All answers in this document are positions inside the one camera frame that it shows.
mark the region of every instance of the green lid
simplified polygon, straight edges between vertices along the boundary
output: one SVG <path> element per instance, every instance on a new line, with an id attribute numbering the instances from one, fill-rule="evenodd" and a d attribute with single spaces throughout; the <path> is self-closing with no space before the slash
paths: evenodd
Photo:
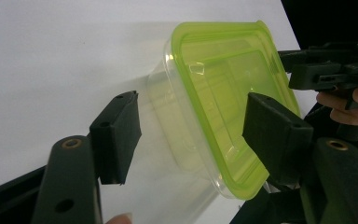
<path id="1" fill-rule="evenodd" d="M 269 173 L 241 136 L 248 92 L 270 96 L 299 114 L 267 26 L 262 21 L 187 22 L 176 27 L 171 41 L 221 178 L 237 198 L 253 198 Z"/>

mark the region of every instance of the transparent plastic container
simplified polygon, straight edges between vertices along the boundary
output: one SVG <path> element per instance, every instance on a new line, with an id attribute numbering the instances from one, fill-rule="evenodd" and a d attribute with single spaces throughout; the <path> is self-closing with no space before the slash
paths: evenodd
<path id="1" fill-rule="evenodd" d="M 248 200 L 269 173 L 241 136 L 247 94 L 266 94 L 299 114 L 287 85 L 262 21 L 186 22 L 173 31 L 147 89 L 178 165 L 206 169 L 222 195 Z"/>

